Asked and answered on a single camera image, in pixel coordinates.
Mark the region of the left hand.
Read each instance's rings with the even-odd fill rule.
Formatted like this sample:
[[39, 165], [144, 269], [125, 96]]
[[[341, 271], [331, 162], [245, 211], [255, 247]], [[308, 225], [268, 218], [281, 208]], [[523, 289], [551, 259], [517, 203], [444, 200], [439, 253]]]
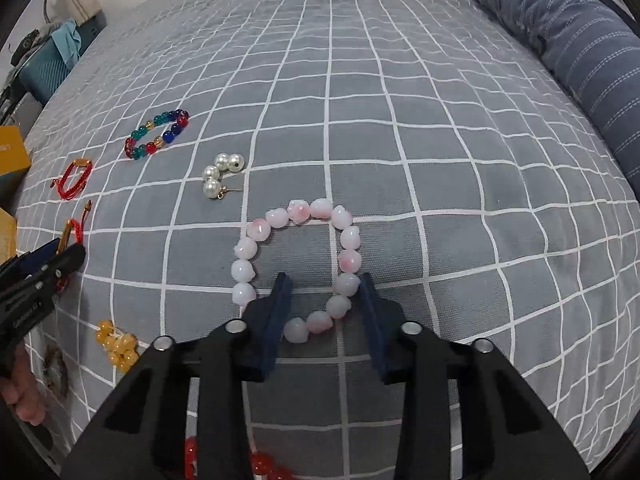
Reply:
[[15, 361], [9, 378], [1, 378], [1, 395], [23, 422], [39, 426], [46, 417], [46, 407], [38, 390], [38, 384], [25, 344], [21, 341], [15, 348]]

